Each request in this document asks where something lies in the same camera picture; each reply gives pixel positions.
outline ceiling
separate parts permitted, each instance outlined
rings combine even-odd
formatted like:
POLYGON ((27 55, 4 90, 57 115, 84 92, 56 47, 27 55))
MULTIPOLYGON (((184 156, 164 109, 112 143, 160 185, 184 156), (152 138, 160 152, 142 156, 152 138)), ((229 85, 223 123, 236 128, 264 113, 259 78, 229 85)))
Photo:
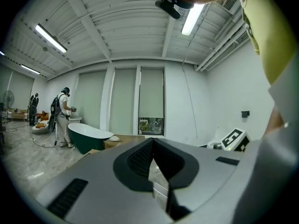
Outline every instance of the ceiling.
POLYGON ((1 48, 11 64, 24 64, 51 79, 69 70, 121 59, 201 63, 217 46, 215 36, 233 16, 219 3, 205 5, 190 36, 156 0, 30 0, 19 12, 1 48), (40 23, 66 48, 58 52, 35 31, 40 23))

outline yellow shirt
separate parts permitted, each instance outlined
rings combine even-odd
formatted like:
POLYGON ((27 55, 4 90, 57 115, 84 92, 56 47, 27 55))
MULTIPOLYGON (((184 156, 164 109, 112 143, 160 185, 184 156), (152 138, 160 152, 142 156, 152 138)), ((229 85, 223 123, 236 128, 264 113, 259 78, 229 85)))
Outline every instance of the yellow shirt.
POLYGON ((242 7, 248 35, 272 84, 296 52, 295 34, 273 0, 245 0, 242 7))

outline gray tile floor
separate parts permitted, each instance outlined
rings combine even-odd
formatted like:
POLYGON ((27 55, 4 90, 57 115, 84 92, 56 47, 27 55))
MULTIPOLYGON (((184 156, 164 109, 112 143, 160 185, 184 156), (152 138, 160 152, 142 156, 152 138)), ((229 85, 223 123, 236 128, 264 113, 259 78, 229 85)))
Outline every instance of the gray tile floor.
MULTIPOLYGON (((54 133, 36 135, 31 132, 28 122, 8 122, 5 135, 4 156, 2 161, 15 185, 32 196, 39 191, 56 175, 66 169, 67 166, 78 161, 83 155, 76 149, 67 146, 43 148, 35 145, 53 147, 55 142, 54 133)), ((168 182, 161 173, 159 167, 152 162, 149 170, 149 180, 156 182, 168 189, 168 182)), ((154 194, 159 205, 165 209, 166 199, 159 193, 154 194)))

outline person wearing white clothes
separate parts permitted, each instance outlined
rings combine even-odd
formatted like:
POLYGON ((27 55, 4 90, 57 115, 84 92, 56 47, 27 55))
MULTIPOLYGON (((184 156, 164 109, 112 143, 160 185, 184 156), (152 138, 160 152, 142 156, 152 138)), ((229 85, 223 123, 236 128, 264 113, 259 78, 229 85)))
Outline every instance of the person wearing white clothes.
POLYGON ((57 125, 57 134, 58 140, 60 141, 60 147, 68 145, 69 148, 75 147, 71 144, 71 139, 69 136, 69 121, 67 120, 67 111, 74 112, 74 109, 71 109, 67 106, 67 98, 70 96, 70 89, 65 87, 60 94, 58 95, 59 106, 60 106, 60 114, 57 115, 56 125, 57 125))

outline black rectangular slot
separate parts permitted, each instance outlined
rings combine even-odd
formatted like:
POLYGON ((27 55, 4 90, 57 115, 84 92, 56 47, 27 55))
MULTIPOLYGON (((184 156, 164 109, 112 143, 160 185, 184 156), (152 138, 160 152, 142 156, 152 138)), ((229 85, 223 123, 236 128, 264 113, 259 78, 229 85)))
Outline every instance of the black rectangular slot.
POLYGON ((64 218, 87 184, 88 181, 74 179, 48 206, 48 210, 56 216, 64 218))
POLYGON ((225 157, 218 157, 216 159, 216 161, 218 162, 223 162, 223 163, 227 163, 227 164, 230 164, 230 165, 235 165, 237 166, 238 163, 240 162, 239 160, 236 160, 236 159, 230 159, 230 158, 225 158, 225 157))

